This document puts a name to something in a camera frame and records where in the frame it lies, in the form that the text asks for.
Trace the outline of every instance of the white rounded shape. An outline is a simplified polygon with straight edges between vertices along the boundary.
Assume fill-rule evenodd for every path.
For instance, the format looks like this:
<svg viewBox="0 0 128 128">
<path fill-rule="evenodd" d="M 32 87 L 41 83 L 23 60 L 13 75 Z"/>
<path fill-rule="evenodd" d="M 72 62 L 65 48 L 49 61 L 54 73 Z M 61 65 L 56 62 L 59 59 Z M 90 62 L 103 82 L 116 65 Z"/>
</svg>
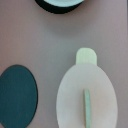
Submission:
<svg viewBox="0 0 128 128">
<path fill-rule="evenodd" d="M 71 7 L 82 3 L 84 0 L 44 0 L 44 1 L 57 7 Z"/>
<path fill-rule="evenodd" d="M 105 72 L 93 64 L 75 65 L 62 79 L 56 105 L 59 128 L 85 128 L 84 89 L 90 91 L 91 128 L 116 128 L 114 88 Z"/>
</svg>

